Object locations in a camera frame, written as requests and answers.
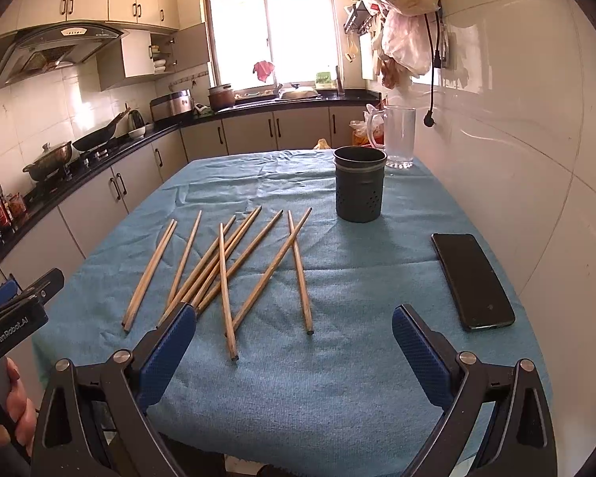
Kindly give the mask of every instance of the finger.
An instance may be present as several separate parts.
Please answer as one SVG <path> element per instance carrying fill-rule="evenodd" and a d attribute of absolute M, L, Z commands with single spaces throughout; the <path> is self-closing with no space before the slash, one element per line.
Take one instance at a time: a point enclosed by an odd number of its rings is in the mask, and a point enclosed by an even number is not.
<path fill-rule="evenodd" d="M 17 370 L 16 363 L 13 362 L 8 357 L 7 357 L 7 374 L 9 375 L 9 380 L 12 383 L 17 382 L 19 380 L 19 371 Z"/>
<path fill-rule="evenodd" d="M 17 422 L 16 427 L 16 440 L 22 446 L 28 446 L 31 440 L 33 440 L 35 421 L 35 407 L 33 407 L 32 401 L 27 400 L 26 410 L 22 414 L 22 418 Z"/>
<path fill-rule="evenodd" d="M 14 422 L 17 422 L 27 408 L 27 391 L 21 380 L 11 384 L 11 392 L 7 396 L 7 412 Z"/>

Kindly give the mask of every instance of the black countertop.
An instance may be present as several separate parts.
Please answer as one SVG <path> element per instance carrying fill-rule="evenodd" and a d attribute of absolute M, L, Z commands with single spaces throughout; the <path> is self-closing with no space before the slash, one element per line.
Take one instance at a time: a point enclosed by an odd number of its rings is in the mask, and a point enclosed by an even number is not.
<path fill-rule="evenodd" d="M 267 100 L 253 104 L 244 104 L 225 109 L 215 114 L 198 117 L 192 112 L 181 113 L 179 115 L 159 120 L 154 124 L 147 126 L 146 134 L 137 140 L 122 142 L 115 149 L 108 151 L 108 156 L 97 163 L 84 167 L 69 181 L 62 182 L 59 188 L 47 198 L 36 202 L 29 207 L 27 211 L 27 220 L 14 232 L 7 234 L 4 243 L 0 246 L 0 262 L 4 260 L 11 249 L 24 238 L 24 236 L 35 227 L 53 208 L 59 205 L 64 199 L 73 192 L 84 186 L 95 176 L 108 169 L 111 165 L 120 159 L 132 154 L 143 146 L 152 143 L 154 140 L 165 136 L 182 127 L 189 127 L 198 123 L 220 120 L 232 116 L 243 116 L 260 112 L 278 111 L 281 109 L 303 109 L 306 107 L 329 107 L 332 105 L 348 106 L 362 105 L 367 103 L 376 104 L 380 101 L 380 94 L 364 89 L 347 89 L 345 95 L 336 95 L 335 91 L 320 92 L 319 100 L 300 100 L 300 101 L 278 101 Z"/>

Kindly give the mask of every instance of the mug handle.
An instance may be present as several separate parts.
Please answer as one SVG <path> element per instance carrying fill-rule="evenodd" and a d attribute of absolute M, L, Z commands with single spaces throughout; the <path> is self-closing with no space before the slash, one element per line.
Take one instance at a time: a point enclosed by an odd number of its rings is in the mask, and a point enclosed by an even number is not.
<path fill-rule="evenodd" d="M 375 138 L 373 138 L 373 116 L 375 115 L 380 115 L 382 117 L 384 117 L 386 111 L 379 111 L 377 109 L 372 109 L 371 114 L 369 115 L 369 119 L 367 120 L 367 138 L 369 139 L 369 143 L 371 144 L 371 147 L 373 147 L 374 149 L 380 149 L 381 151 L 384 150 L 384 146 L 380 146 L 376 141 Z"/>

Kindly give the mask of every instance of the blue gripper pad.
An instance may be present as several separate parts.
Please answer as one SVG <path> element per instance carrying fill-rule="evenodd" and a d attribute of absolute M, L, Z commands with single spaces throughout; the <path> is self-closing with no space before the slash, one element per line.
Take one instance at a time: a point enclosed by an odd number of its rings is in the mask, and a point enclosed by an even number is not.
<path fill-rule="evenodd" d="M 186 306 L 139 371 L 135 400 L 140 410 L 145 412 L 161 400 L 194 337 L 195 327 L 194 309 Z"/>
<path fill-rule="evenodd" d="M 17 296 L 17 283 L 7 280 L 0 286 L 0 307 Z"/>
<path fill-rule="evenodd" d="M 393 312 L 393 336 L 430 403 L 447 410 L 453 403 L 451 375 L 433 349 L 430 341 L 418 329 L 402 307 Z"/>

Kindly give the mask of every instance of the glass mug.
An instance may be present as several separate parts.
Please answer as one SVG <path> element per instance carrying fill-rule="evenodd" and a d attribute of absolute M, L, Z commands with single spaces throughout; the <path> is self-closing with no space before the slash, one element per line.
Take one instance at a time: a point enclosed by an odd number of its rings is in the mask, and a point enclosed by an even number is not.
<path fill-rule="evenodd" d="M 379 145 L 373 138 L 373 117 L 384 117 L 384 145 Z M 392 169 L 410 169 L 413 165 L 415 146 L 414 109 L 399 105 L 385 105 L 383 111 L 374 109 L 367 120 L 367 136 L 371 147 L 386 152 L 386 166 Z"/>

